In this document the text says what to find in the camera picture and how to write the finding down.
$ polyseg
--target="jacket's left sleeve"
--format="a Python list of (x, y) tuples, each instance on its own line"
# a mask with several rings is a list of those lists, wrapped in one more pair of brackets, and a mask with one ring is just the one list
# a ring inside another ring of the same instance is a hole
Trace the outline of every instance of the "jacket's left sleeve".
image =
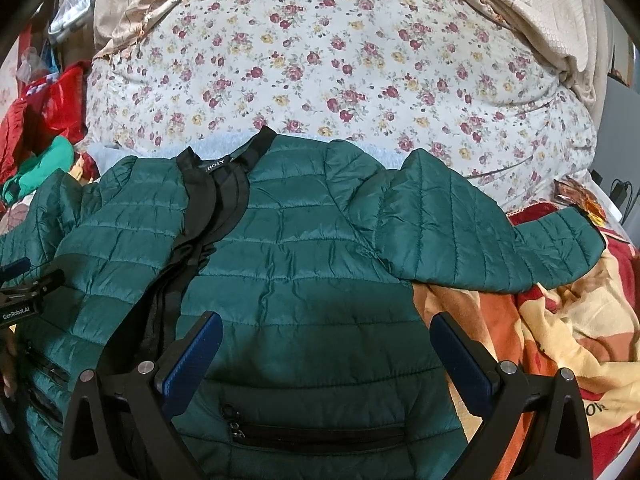
[(569, 208), (514, 228), (465, 178), (424, 150), (385, 170), (353, 145), (331, 142), (327, 185), (336, 205), (389, 273), (468, 290), (523, 292), (583, 276), (600, 233)]
[(55, 256), (62, 238), (124, 186), (135, 160), (135, 157), (127, 157), (95, 184), (81, 186), (62, 170), (44, 181), (24, 221), (0, 237), (0, 266), (25, 256), (31, 261), (30, 272), (7, 285), (40, 276), (41, 269)]

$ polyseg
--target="green puffer jacket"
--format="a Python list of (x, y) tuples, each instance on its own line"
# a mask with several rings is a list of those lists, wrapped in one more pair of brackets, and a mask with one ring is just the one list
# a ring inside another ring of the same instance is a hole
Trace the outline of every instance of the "green puffer jacket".
[[(182, 337), (204, 310), (225, 325), (207, 378), (174, 419), (215, 479), (441, 479), (465, 437), (410, 280), (552, 288), (582, 276), (604, 248), (571, 208), (511, 227), (423, 150), (385, 170), (348, 142), (277, 136), (249, 181), (248, 209), (190, 283), (177, 325)], [(17, 331), (30, 348), (19, 362), (18, 434), (46, 478), (56, 478), (76, 377), (163, 268), (187, 204), (175, 160), (129, 157), (98, 184), (52, 175), (23, 224), (0, 238), (0, 264), (28, 256), (30, 278), (52, 267), (66, 275), (44, 314)], [(327, 454), (248, 447), (232, 442), (226, 404), (247, 422), (401, 428), (404, 439)]]

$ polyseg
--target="silver screw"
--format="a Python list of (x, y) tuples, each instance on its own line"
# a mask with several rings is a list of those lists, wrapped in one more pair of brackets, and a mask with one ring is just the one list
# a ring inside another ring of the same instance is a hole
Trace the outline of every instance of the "silver screw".
[(516, 373), (516, 370), (518, 370), (518, 367), (511, 361), (502, 361), (500, 363), (500, 370), (502, 370), (506, 374), (511, 375)]
[(94, 375), (95, 374), (93, 370), (85, 370), (80, 374), (80, 381), (82, 381), (83, 383), (88, 383), (91, 379), (94, 378)]
[(562, 368), (560, 370), (560, 375), (562, 375), (562, 378), (565, 381), (573, 381), (575, 379), (574, 373), (571, 370), (569, 370), (569, 368)]
[(151, 372), (154, 367), (156, 365), (153, 363), (153, 361), (142, 361), (139, 365), (138, 365), (138, 371), (141, 374), (148, 374), (149, 372)]

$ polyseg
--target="orange blanket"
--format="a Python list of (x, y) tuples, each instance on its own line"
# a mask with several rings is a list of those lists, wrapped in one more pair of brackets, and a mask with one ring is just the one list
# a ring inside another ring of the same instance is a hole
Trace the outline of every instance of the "orange blanket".
[[(414, 285), (414, 303), (427, 325), (446, 311), (498, 361), (520, 363), (531, 374), (574, 371), (588, 416), (594, 478), (640, 426), (640, 325), (634, 310), (639, 257), (614, 235), (605, 238), (607, 249), (596, 266), (555, 290), (537, 285), (510, 296)], [(481, 419), (466, 410), (450, 381), (449, 390), (470, 440)], [(494, 480), (507, 478), (530, 420), (530, 414), (521, 417)]]

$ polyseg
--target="hanging plastic bag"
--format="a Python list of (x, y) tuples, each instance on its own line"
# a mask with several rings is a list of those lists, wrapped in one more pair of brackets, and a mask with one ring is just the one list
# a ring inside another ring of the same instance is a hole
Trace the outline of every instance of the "hanging plastic bag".
[(82, 28), (94, 13), (95, 0), (63, 0), (56, 17), (49, 25), (49, 40), (57, 45), (72, 32)]
[(50, 70), (38, 56), (38, 51), (30, 46), (20, 56), (20, 66), (15, 73), (16, 78), (25, 84), (49, 75)]

